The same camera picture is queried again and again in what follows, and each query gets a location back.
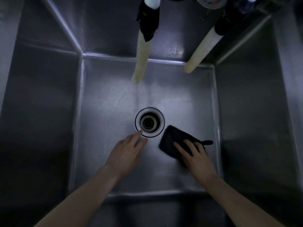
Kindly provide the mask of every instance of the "black tape wrapped around hose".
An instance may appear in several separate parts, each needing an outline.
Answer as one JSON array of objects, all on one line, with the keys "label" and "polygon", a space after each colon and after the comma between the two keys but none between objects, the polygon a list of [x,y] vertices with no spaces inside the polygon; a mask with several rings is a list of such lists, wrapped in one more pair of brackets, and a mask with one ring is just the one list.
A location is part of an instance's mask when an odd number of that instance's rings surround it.
[{"label": "black tape wrapped around hose", "polygon": [[140,24],[140,30],[144,36],[145,42],[154,37],[156,29],[159,27],[160,7],[152,9],[144,1],[139,6],[137,21]]}]

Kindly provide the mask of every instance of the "sink bottom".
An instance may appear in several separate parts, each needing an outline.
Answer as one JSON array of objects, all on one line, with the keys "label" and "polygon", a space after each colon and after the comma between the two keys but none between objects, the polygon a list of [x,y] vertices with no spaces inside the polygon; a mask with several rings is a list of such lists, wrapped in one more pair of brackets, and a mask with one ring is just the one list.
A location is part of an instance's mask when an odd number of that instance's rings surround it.
[{"label": "sink bottom", "polygon": [[[137,131],[136,115],[147,107],[161,111],[164,129],[173,125],[200,140],[213,140],[215,145],[210,146],[208,152],[220,172],[212,68],[197,68],[185,74],[182,63],[151,61],[144,78],[136,85],[131,81],[135,67],[132,61],[84,61],[85,87],[76,126],[78,139],[70,177],[71,191],[105,164],[117,141]],[[204,192],[187,169],[158,148],[162,133],[149,138],[138,165],[108,198]]]}]

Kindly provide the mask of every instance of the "stainless steel sink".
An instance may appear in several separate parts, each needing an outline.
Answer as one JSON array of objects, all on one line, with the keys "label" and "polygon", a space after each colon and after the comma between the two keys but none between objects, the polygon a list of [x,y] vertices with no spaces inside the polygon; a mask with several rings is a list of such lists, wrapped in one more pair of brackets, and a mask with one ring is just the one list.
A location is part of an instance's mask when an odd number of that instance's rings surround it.
[{"label": "stainless steel sink", "polygon": [[[148,107],[163,114],[164,128],[213,140],[211,159],[236,190],[286,225],[303,224],[299,0],[248,16],[191,74],[183,65],[223,9],[201,21],[207,9],[197,2],[162,0],[138,85],[131,76],[141,0],[1,1],[0,11],[2,3],[15,10],[0,21],[0,35],[10,26],[0,43],[1,226],[33,226],[136,131]],[[162,134],[149,138],[89,226],[232,226],[161,152]]]}]

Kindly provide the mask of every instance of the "sink drain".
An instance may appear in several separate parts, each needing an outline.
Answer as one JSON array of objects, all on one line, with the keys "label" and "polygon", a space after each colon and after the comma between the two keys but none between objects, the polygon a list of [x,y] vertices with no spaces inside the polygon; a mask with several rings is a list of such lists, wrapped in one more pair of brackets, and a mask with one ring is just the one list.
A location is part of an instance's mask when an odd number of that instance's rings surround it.
[{"label": "sink drain", "polygon": [[142,130],[142,136],[152,138],[160,134],[164,128],[164,117],[162,113],[153,108],[148,107],[139,111],[135,119],[137,130]]}]

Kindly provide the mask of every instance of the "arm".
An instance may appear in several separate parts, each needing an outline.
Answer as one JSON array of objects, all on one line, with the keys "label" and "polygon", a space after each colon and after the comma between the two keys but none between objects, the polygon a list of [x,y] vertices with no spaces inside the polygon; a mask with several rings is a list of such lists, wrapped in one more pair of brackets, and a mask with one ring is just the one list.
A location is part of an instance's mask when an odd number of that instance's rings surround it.
[{"label": "arm", "polygon": [[283,227],[281,223],[219,178],[206,150],[200,143],[193,144],[188,140],[184,140],[184,142],[190,148],[193,156],[189,155],[179,144],[174,143],[182,154],[184,163],[237,227]]},{"label": "arm", "polygon": [[47,214],[35,227],[86,226],[116,183],[127,175],[139,161],[139,152],[147,143],[135,146],[142,131],[119,141],[95,176],[74,191]]}]

